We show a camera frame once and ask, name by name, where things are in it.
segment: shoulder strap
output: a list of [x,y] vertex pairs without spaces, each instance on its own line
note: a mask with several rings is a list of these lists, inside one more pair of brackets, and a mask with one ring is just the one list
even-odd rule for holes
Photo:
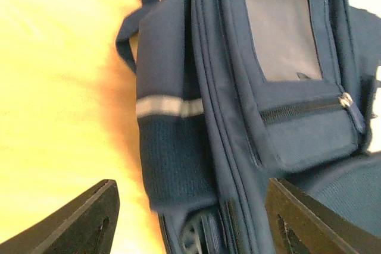
[[149,11],[158,1],[159,0],[142,0],[143,6],[128,15],[123,20],[119,30],[116,40],[117,51],[134,73],[136,72],[136,65],[129,39],[138,32],[139,22],[144,18],[144,16],[147,15],[147,13],[149,13]]

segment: navy blue backpack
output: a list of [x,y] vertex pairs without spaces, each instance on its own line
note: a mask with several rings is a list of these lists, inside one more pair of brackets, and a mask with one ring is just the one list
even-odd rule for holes
[[357,253],[314,250],[268,216],[285,201],[267,205],[271,178],[379,242],[381,0],[142,2],[116,45],[136,73],[143,180],[168,253]]

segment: zipper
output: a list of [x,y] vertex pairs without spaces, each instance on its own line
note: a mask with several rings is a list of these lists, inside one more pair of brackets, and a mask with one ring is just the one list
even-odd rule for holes
[[261,117],[264,124],[267,125],[300,115],[308,115],[322,111],[334,111],[342,108],[347,110],[357,131],[364,134],[366,131],[365,119],[358,109],[357,104],[352,100],[351,95],[346,92],[343,92],[343,94],[336,98],[301,102],[269,109],[261,112]]

